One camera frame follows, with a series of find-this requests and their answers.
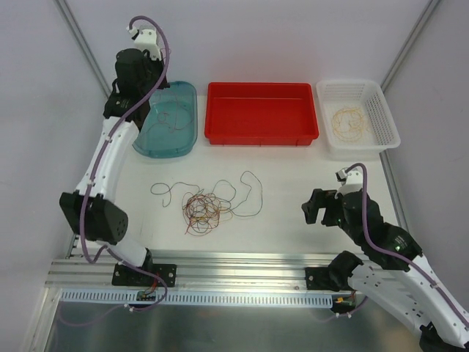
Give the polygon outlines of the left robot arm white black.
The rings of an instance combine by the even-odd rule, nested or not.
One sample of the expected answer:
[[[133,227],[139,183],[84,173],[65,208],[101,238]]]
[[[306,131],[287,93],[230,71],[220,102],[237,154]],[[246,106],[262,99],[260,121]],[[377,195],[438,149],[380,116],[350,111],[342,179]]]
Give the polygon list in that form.
[[[168,86],[166,67],[148,50],[129,48],[116,55],[115,70],[92,160],[75,190],[62,193],[59,205],[88,263],[108,252],[123,268],[126,285],[155,287],[165,282],[155,270],[151,251],[126,236],[128,215],[115,204],[115,195],[125,156],[149,114],[149,99]]]

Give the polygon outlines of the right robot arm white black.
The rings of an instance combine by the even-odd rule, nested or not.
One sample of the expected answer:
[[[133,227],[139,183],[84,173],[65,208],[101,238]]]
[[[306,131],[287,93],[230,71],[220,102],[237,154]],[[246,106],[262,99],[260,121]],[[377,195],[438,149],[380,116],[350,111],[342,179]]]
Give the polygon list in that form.
[[[363,293],[416,335],[423,351],[468,350],[468,311],[438,282],[410,233],[384,221],[375,201],[362,191],[317,188],[301,209],[307,224],[324,210],[322,225],[340,228],[372,263],[343,251],[325,267],[306,268],[309,290]]]

